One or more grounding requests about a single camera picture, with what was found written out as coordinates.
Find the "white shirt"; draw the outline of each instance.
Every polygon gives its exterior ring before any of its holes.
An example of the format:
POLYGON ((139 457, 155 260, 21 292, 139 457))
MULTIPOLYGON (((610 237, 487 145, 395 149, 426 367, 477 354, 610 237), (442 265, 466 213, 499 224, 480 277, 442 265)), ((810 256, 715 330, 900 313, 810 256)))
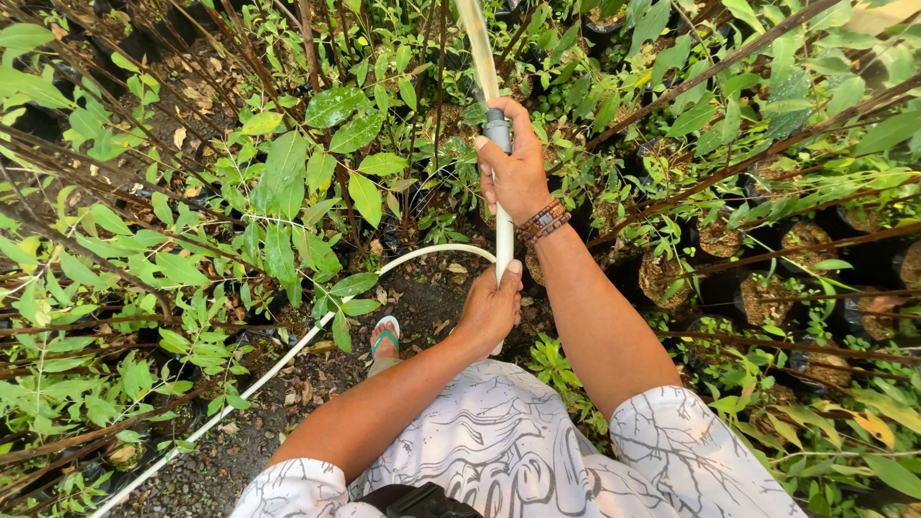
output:
POLYGON ((350 499, 427 481, 486 517, 806 516, 688 390, 659 387, 625 401, 611 437, 620 462, 573 426, 552 388, 488 359, 454 378, 351 486, 335 465, 292 459, 256 477, 231 516, 379 518, 350 499))

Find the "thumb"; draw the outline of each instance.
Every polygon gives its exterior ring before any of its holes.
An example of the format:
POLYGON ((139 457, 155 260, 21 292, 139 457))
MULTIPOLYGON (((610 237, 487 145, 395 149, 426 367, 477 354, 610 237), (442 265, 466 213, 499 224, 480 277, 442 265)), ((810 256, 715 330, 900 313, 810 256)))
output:
POLYGON ((480 158, 480 162, 492 167, 493 174, 501 175, 505 173, 508 162, 512 158, 506 155, 506 152, 498 144, 483 135, 479 135, 473 141, 473 145, 476 147, 476 154, 480 158))
POLYGON ((521 261, 513 259, 506 266, 506 271, 502 272, 502 280, 499 282, 497 290, 503 297, 512 299, 515 292, 518 291, 519 282, 521 281, 521 261))

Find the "shirt sleeve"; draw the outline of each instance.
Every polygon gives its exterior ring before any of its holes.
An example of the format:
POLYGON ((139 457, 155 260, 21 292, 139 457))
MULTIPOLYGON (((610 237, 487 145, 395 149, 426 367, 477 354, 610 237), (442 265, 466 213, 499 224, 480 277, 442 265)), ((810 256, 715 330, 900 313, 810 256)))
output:
POLYGON ((620 460, 681 516, 806 514, 748 447, 696 394, 658 387, 623 402, 611 418, 620 460))
POLYGON ((240 495, 230 518, 380 518, 376 508, 348 501, 343 470, 314 459, 269 466, 240 495))

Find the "gray hose fitting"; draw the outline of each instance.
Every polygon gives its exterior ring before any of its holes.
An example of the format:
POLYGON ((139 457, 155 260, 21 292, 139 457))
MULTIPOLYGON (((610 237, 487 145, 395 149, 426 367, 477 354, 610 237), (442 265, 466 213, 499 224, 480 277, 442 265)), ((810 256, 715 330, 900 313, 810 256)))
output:
POLYGON ((483 135, 495 142, 507 155, 511 155, 512 137, 508 128, 506 115, 501 108, 490 108, 486 111, 486 124, 483 126, 483 135))

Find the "black bag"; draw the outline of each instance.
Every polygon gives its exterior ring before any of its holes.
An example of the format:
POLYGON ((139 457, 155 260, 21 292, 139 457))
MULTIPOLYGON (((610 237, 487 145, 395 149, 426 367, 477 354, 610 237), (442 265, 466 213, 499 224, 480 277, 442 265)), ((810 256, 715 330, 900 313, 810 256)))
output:
POLYGON ((483 518, 473 507, 448 498, 435 482, 426 482, 421 488, 390 484, 359 501, 373 505, 388 518, 483 518))

